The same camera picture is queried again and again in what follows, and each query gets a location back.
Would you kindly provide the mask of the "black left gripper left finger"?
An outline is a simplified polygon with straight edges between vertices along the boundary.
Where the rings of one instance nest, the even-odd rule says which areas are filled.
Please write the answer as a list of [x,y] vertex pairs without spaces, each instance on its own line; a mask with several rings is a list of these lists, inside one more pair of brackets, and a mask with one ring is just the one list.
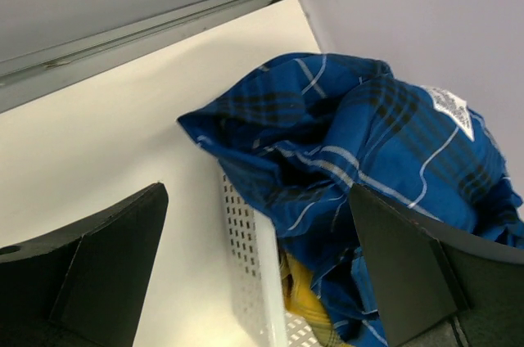
[[169,197],[153,183],[1,249],[3,346],[131,346]]

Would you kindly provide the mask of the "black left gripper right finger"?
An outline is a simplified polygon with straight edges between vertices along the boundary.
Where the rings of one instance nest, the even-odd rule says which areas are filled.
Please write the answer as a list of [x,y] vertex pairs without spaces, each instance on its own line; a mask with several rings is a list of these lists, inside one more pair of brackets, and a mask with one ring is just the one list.
[[349,202],[390,346],[521,346],[523,251],[355,185]]

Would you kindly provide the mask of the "white plastic basket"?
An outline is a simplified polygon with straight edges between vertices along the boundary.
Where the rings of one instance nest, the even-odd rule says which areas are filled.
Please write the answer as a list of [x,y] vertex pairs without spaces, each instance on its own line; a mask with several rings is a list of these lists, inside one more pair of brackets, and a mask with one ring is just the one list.
[[309,324],[285,309],[271,221],[245,202],[223,170],[219,181],[236,319],[256,346],[318,346]]

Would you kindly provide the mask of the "blue plaid shirt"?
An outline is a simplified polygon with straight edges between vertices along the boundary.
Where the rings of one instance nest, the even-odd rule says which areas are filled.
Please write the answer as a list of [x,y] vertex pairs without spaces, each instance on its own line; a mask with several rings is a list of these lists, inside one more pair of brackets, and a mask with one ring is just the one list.
[[384,61],[291,53],[178,124],[217,159],[348,346],[384,346],[349,204],[370,187],[428,218],[522,248],[521,197],[481,115],[453,93],[397,79]]

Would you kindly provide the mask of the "yellow plaid shirt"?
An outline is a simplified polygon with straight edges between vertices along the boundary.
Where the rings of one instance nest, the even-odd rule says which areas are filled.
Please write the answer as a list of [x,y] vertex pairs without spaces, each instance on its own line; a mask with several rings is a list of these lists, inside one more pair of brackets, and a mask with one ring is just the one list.
[[348,346],[335,331],[326,309],[310,288],[313,273],[283,250],[278,254],[286,310],[306,320],[322,346]]

